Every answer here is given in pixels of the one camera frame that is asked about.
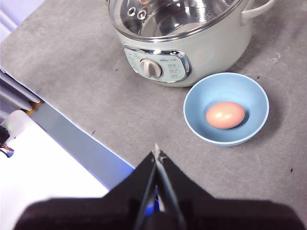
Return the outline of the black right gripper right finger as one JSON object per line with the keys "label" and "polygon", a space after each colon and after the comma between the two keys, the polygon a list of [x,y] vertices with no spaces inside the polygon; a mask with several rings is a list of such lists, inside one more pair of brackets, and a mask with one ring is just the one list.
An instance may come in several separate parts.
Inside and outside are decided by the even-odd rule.
{"label": "black right gripper right finger", "polygon": [[164,211],[187,230],[302,230],[292,208],[268,200],[215,198],[187,177],[157,146],[154,158]]}

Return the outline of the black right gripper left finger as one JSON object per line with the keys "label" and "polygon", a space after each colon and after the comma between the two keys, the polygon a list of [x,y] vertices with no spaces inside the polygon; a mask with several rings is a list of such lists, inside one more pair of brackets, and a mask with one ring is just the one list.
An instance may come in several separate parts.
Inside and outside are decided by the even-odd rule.
{"label": "black right gripper left finger", "polygon": [[52,198],[29,205],[16,230],[131,230],[155,172],[150,152],[135,170],[105,196]]}

